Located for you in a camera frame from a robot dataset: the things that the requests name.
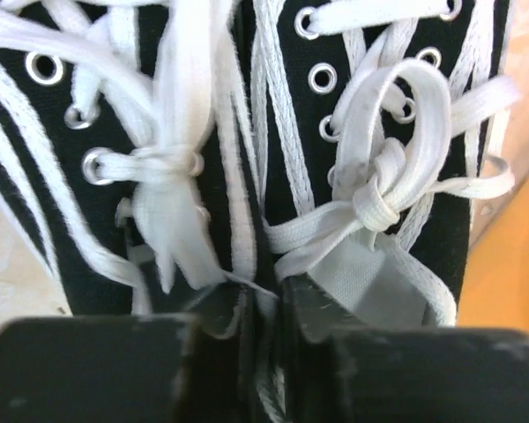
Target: pair of shoes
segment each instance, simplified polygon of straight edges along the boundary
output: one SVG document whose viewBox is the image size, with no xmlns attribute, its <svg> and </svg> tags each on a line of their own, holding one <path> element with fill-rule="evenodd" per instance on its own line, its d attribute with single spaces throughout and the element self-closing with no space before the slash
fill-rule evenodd
<svg viewBox="0 0 529 423">
<path fill-rule="evenodd" d="M 197 312 L 299 416 L 334 326 L 454 324 L 511 3 L 2 0 L 0 201 L 73 314 Z"/>
</svg>

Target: black shoe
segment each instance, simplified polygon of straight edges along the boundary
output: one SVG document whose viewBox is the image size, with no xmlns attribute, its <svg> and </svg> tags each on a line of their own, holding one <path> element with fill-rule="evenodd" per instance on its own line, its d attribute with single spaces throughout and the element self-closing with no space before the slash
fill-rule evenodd
<svg viewBox="0 0 529 423">
<path fill-rule="evenodd" d="M 325 362 L 309 348 L 334 327 L 455 323 L 467 198 L 512 186 L 494 149 L 497 176 L 478 178 L 488 118 L 518 98 L 496 76 L 512 2 L 446 3 L 253 0 L 257 186 L 283 279 L 288 419 Z"/>
<path fill-rule="evenodd" d="M 247 400 L 277 284 L 227 11 L 28 3 L 0 9 L 2 203 L 72 314 L 196 312 Z"/>
</svg>

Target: shoe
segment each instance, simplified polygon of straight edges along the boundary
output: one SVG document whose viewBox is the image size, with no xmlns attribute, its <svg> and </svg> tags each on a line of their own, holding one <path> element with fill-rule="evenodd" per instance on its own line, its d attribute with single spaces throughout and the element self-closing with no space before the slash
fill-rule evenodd
<svg viewBox="0 0 529 423">
<path fill-rule="evenodd" d="M 500 75 L 512 2 L 253 6 L 257 189 L 284 288 L 280 367 L 287 419 L 307 421 L 330 360 L 312 350 L 335 327 L 456 321 L 469 199 L 513 186 L 487 148 L 488 118 L 519 96 Z M 479 176 L 483 161 L 495 175 Z"/>
<path fill-rule="evenodd" d="M 200 314 L 245 401 L 277 283 L 235 5 L 124 3 L 0 2 L 0 202 L 72 314 Z"/>
</svg>

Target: shoelace bow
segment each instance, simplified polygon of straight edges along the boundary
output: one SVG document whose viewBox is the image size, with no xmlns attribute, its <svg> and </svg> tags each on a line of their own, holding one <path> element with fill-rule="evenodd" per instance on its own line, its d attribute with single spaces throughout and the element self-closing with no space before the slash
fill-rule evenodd
<svg viewBox="0 0 529 423">
<path fill-rule="evenodd" d="M 232 229 L 234 235 L 239 233 L 234 238 L 249 240 L 233 246 L 234 276 L 219 266 L 192 179 L 203 168 L 198 152 L 217 119 L 226 151 L 227 178 L 242 185 L 234 110 L 245 114 L 240 117 L 242 134 L 247 137 L 250 130 L 235 47 L 228 32 L 235 2 L 172 2 L 172 19 L 160 40 L 153 80 L 138 71 L 138 35 L 130 30 L 137 30 L 137 11 L 129 6 L 168 5 L 168 1 L 90 0 L 91 4 L 126 6 L 113 7 L 93 24 L 75 2 L 44 2 L 62 31 L 11 13 L 31 3 L 35 1 L 0 2 L 0 48 L 36 51 L 76 64 L 67 124 L 74 123 L 75 115 L 80 115 L 83 123 L 93 119 L 98 113 L 98 97 L 104 93 L 137 148 L 130 155 L 106 149 L 93 151 L 87 165 L 97 168 L 89 172 L 89 181 L 99 185 L 138 182 L 133 215 L 155 252 L 163 290 L 169 292 L 173 285 L 175 264 L 194 288 L 222 282 L 226 277 L 253 285 L 249 281 L 254 276 L 254 240 L 249 212 L 242 209 L 246 206 L 244 186 L 235 186 L 236 191 L 228 193 L 232 218 L 238 222 Z M 13 105 L 9 109 L 15 113 Z M 50 145 L 29 147 L 47 155 L 49 151 L 44 149 L 52 151 Z M 44 174 L 53 173 L 63 181 L 58 166 L 36 161 L 45 167 Z M 83 167 L 86 174 L 86 160 Z M 87 232 L 86 223 L 75 211 L 72 193 L 65 186 L 61 188 L 65 200 L 59 203 L 68 207 L 65 203 L 69 198 L 75 204 L 69 207 L 66 219 L 85 260 L 100 274 L 133 286 L 134 311 L 149 312 L 150 301 L 137 266 L 107 251 Z"/>
<path fill-rule="evenodd" d="M 279 123 L 279 120 L 295 119 L 284 67 L 279 64 L 282 54 L 276 22 L 283 3 L 281 0 L 256 3 L 260 26 L 257 27 L 253 55 L 254 85 L 251 92 L 261 92 L 262 95 L 266 85 L 269 85 L 281 142 L 287 147 L 283 130 L 285 135 L 299 138 L 297 132 L 292 134 L 289 131 L 292 128 L 290 122 Z M 485 2 L 477 3 L 474 16 L 481 17 L 487 7 Z M 331 116 L 331 128 L 338 139 L 335 166 L 328 175 L 333 187 L 333 201 L 306 211 L 311 203 L 302 205 L 305 203 L 305 195 L 302 197 L 302 193 L 306 192 L 305 182 L 291 182 L 294 203 L 300 216 L 268 228 L 272 250 L 284 254 L 277 262 L 279 278 L 314 271 L 330 253 L 338 254 L 333 252 L 335 249 L 354 249 L 357 255 L 368 254 L 368 250 L 382 250 L 391 257 L 406 280 L 426 298 L 435 312 L 437 324 L 453 325 L 456 305 L 451 292 L 440 278 L 409 255 L 406 249 L 413 245 L 412 239 L 415 240 L 427 220 L 432 201 L 432 197 L 429 202 L 425 200 L 428 196 L 444 192 L 467 198 L 493 198 L 511 189 L 514 181 L 509 165 L 493 155 L 485 158 L 495 165 L 495 176 L 481 178 L 469 174 L 468 177 L 446 181 L 438 181 L 437 177 L 451 139 L 479 127 L 482 121 L 511 105 L 518 99 L 518 90 L 508 77 L 496 77 L 489 81 L 486 77 L 486 82 L 473 83 L 472 90 L 465 94 L 460 91 L 457 95 L 457 88 L 451 89 L 449 81 L 431 65 L 420 60 L 403 59 L 407 47 L 404 40 L 411 39 L 417 18 L 446 17 L 450 12 L 446 1 L 420 0 L 407 4 L 382 1 L 376 2 L 376 5 L 352 0 L 333 1 L 306 12 L 309 26 L 304 31 L 310 40 L 343 32 L 353 76 Z M 361 27 L 394 21 L 398 23 L 392 24 L 366 52 L 357 28 L 360 31 Z M 492 28 L 484 25 L 487 22 L 491 21 L 480 22 L 483 27 L 479 28 L 474 28 L 475 24 L 471 23 L 472 29 L 469 28 L 467 38 L 471 38 L 470 33 L 478 31 L 492 33 Z M 466 58 L 464 50 L 459 60 L 463 59 L 463 66 L 468 70 L 460 73 L 468 78 L 472 67 L 480 60 L 479 51 L 472 47 L 471 56 Z M 275 69 L 274 77 L 269 68 Z M 414 135 L 407 147 L 396 139 L 384 138 L 379 115 L 380 108 L 397 117 L 404 115 L 407 98 L 394 84 L 397 77 L 403 78 L 414 94 Z M 455 75 L 451 77 L 451 84 L 458 85 L 455 78 Z M 455 95 L 452 104 L 451 95 Z M 256 115 L 254 124 L 257 145 L 260 146 L 262 142 L 266 144 L 263 129 L 263 122 L 266 122 L 265 103 L 259 99 L 256 101 L 260 104 L 254 105 L 254 108 L 262 113 Z M 478 134 L 475 137 L 476 149 Z M 301 173 L 295 169 L 299 162 L 298 152 L 293 147 L 283 151 L 290 179 L 291 174 Z M 266 163 L 266 160 L 265 151 L 260 150 L 259 163 Z M 265 185 L 265 171 L 262 169 L 260 177 L 261 184 Z M 420 209 L 419 204 L 424 204 L 425 210 Z M 408 229 L 413 236 L 410 235 L 409 244 L 402 247 L 400 239 L 386 235 L 384 231 L 397 223 L 399 214 L 410 207 L 412 211 L 404 226 L 410 226 Z M 340 261 L 333 258 L 331 263 L 336 265 Z M 340 290 L 330 293 L 343 306 L 353 309 L 356 297 L 360 297 L 360 289 L 350 287 L 346 292 L 349 291 L 353 295 L 343 295 Z"/>
</svg>

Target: white shoelace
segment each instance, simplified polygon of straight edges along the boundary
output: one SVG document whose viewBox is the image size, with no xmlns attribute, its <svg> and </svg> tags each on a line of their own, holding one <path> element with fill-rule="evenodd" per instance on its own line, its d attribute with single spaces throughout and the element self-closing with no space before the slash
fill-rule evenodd
<svg viewBox="0 0 529 423">
<path fill-rule="evenodd" d="M 108 12 L 93 24 L 75 1 L 43 0 L 42 5 L 60 31 L 15 15 L 15 11 L 32 3 L 36 2 L 0 2 L 0 48 L 37 52 L 75 63 L 73 104 L 65 116 L 68 124 L 92 121 L 98 113 L 98 97 L 101 93 L 105 95 L 136 150 L 130 155 L 94 150 L 83 168 L 85 174 L 88 170 L 89 181 L 99 185 L 138 182 L 133 215 L 146 243 L 155 252 L 163 290 L 168 293 L 173 285 L 175 264 L 194 288 L 223 282 L 226 277 L 252 285 L 256 248 L 239 158 L 237 118 L 252 169 L 255 154 L 249 141 L 250 122 L 241 72 L 228 31 L 236 2 L 170 2 L 172 18 L 160 40 L 153 80 L 138 71 L 136 6 L 168 6 L 168 0 L 88 0 L 90 4 L 108 6 Z M 39 116 L 1 64 L 0 102 L 18 126 L 82 257 L 101 275 L 134 288 L 134 312 L 150 312 L 150 300 L 138 267 L 102 247 L 93 236 Z M 75 122 L 78 113 L 82 122 Z M 193 180 L 203 169 L 199 151 L 214 121 L 218 125 L 229 210 L 234 222 L 235 275 L 219 266 L 206 222 L 199 212 L 203 205 Z M 42 209 L 1 127 L 0 161 L 35 216 L 49 266 L 60 279 Z"/>
<path fill-rule="evenodd" d="M 477 175 L 481 122 L 518 99 L 518 90 L 509 78 L 488 81 L 493 2 L 476 1 L 449 81 L 433 66 L 404 59 L 404 54 L 417 19 L 440 15 L 445 20 L 453 19 L 462 6 L 459 0 L 454 2 L 454 11 L 450 11 L 446 0 L 333 0 L 302 10 L 302 16 L 309 17 L 309 25 L 303 27 L 296 18 L 294 30 L 309 42 L 342 33 L 353 73 L 331 117 L 332 131 L 339 142 L 335 166 L 329 174 L 333 201 L 315 208 L 276 28 L 285 1 L 255 2 L 257 36 L 251 75 L 261 195 L 265 192 L 267 166 L 268 86 L 299 215 L 268 228 L 273 251 L 284 254 L 276 267 L 279 278 L 307 272 L 333 298 L 353 310 L 368 288 L 364 279 L 377 271 L 371 262 L 381 265 L 390 259 L 427 300 L 436 323 L 453 325 L 456 305 L 451 292 L 407 251 L 428 219 L 435 193 L 492 198 L 513 186 L 510 167 L 499 157 L 486 157 L 496 167 L 495 176 Z M 367 52 L 362 28 L 387 23 L 391 23 L 389 28 Z M 463 93 L 471 76 L 472 89 Z M 398 119 L 404 116 L 408 99 L 393 84 L 397 77 L 402 77 L 414 94 L 414 103 L 409 104 L 414 109 L 415 128 L 407 147 L 384 137 L 379 114 L 383 108 Z M 451 139 L 463 133 L 467 177 L 440 182 L 437 176 Z M 410 207 L 398 235 L 384 234 Z"/>
</svg>

